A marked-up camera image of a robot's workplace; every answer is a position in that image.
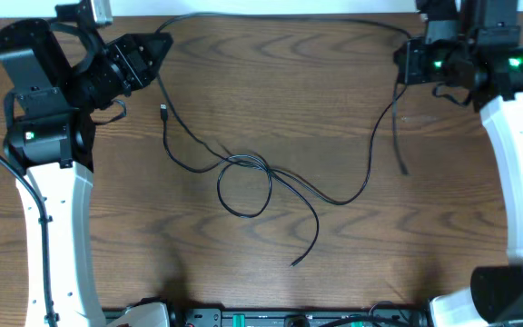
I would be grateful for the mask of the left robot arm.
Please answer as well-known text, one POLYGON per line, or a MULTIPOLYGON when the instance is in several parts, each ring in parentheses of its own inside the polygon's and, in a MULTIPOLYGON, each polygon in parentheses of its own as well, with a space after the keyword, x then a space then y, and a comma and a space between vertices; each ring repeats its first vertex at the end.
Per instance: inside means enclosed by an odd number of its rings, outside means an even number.
POLYGON ((92 115, 148 86, 169 34, 105 42, 94 23, 25 19, 0 31, 5 155, 25 213, 29 326, 105 326, 94 283, 89 212, 94 187, 92 115))

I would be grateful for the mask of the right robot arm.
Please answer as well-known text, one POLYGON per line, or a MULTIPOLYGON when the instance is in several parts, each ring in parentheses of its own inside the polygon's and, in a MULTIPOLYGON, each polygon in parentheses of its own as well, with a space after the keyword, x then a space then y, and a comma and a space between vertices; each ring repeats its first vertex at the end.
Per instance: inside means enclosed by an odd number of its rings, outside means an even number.
POLYGON ((423 36, 396 51, 400 84, 467 91, 495 153, 507 215, 508 264, 478 267, 469 287, 429 302, 435 326, 523 324, 523 45, 515 1, 419 1, 423 36))

